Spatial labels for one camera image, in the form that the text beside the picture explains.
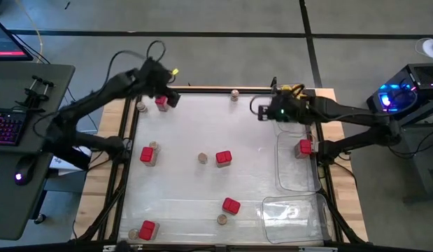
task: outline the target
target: white cable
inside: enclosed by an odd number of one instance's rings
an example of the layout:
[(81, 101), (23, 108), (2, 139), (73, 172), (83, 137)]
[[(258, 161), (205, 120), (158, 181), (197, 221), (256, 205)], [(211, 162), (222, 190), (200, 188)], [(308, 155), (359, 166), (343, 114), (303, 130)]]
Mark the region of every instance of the white cable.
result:
[(39, 45), (41, 46), (41, 50), (39, 51), (39, 56), (38, 56), (37, 61), (36, 61), (36, 63), (39, 63), (41, 61), (41, 56), (42, 56), (42, 52), (43, 52), (43, 43), (42, 43), (41, 34), (39, 33), (39, 30), (37, 29), (36, 23), (34, 23), (33, 19), (29, 16), (27, 10), (25, 10), (25, 7), (22, 5), (20, 0), (14, 0), (14, 1), (19, 6), (20, 10), (22, 10), (25, 13), (25, 15), (28, 17), (32, 27), (34, 28), (34, 30), (37, 33), (37, 37), (39, 38)]
[(424, 53), (424, 52), (420, 52), (420, 51), (417, 49), (418, 43), (419, 43), (420, 41), (427, 41), (427, 40), (430, 40), (430, 39), (433, 39), (433, 38), (420, 38), (420, 39), (418, 39), (417, 42), (415, 43), (415, 51), (416, 51), (418, 54), (421, 54), (421, 55), (424, 55), (424, 56), (426, 56), (426, 57), (430, 57), (431, 59), (433, 59), (433, 57), (427, 55), (427, 54)]

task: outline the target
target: black desk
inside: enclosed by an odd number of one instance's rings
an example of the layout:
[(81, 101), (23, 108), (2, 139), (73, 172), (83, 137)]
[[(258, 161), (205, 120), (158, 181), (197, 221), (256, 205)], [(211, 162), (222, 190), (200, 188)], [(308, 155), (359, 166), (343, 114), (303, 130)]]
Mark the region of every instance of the black desk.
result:
[[(67, 65), (0, 62), (0, 107), (11, 108), (16, 105), (15, 100), (23, 101), (24, 88), (32, 84), (31, 76), (37, 75), (56, 85), (48, 93), (50, 100), (41, 104), (46, 113), (54, 112), (61, 104), (74, 71), (73, 66)], [(43, 91), (42, 85), (37, 91)], [(31, 129), (37, 119), (38, 116), (35, 115), (30, 120), (24, 137), (37, 137)], [(48, 123), (48, 120), (38, 123), (38, 131), (43, 132)], [(43, 153), (37, 161), (31, 182), (17, 186), (13, 177), (15, 166), (21, 157), (21, 153), (0, 153), (0, 239), (17, 240), (22, 236), (41, 195), (52, 154)]]

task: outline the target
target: blue light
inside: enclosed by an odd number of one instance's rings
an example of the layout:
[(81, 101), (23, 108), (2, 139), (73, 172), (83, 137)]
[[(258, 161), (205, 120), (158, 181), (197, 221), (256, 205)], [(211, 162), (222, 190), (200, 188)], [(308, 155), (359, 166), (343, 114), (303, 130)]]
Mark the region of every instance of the blue light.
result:
[(381, 102), (383, 103), (384, 106), (389, 106), (390, 105), (389, 96), (387, 96), (386, 94), (381, 95)]

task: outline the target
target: clear plastic surface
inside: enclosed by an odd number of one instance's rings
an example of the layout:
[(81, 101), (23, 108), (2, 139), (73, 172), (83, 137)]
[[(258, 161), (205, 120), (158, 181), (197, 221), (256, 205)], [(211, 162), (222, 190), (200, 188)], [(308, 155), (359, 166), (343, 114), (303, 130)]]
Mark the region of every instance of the clear plastic surface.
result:
[(294, 147), (302, 139), (308, 139), (308, 134), (290, 134), (281, 132), (277, 136), (276, 167), (277, 179), (285, 190), (297, 192), (317, 192), (320, 187), (315, 158), (296, 158)]
[(326, 204), (319, 194), (265, 198), (262, 217), (267, 239), (272, 244), (329, 239)]
[[(144, 220), (158, 222), (157, 237), (132, 243), (270, 244), (262, 224), (265, 197), (300, 195), (276, 185), (276, 134), (271, 122), (249, 111), (252, 95), (184, 94), (176, 108), (157, 110), (144, 99), (125, 194), (120, 239)], [(269, 98), (256, 102), (268, 104)], [(156, 141), (161, 151), (154, 167), (140, 162), (141, 149)], [(232, 163), (217, 168), (215, 154), (232, 152)], [(206, 153), (207, 164), (197, 156)], [(241, 203), (233, 216), (222, 211), (231, 197)], [(226, 225), (217, 217), (225, 214)]]

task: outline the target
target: plastic container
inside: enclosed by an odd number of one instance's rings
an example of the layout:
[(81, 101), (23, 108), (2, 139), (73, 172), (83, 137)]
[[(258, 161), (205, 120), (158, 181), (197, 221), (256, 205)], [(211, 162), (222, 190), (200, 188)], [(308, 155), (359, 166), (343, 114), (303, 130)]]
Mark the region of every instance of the plastic container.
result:
[(280, 187), (297, 192), (317, 192), (320, 187), (318, 168), (314, 155), (297, 159), (294, 147), (302, 139), (311, 138), (308, 134), (281, 132), (277, 136), (276, 173)]
[(325, 209), (327, 202), (318, 193), (267, 197), (262, 205), (266, 237), (272, 244), (331, 239)]

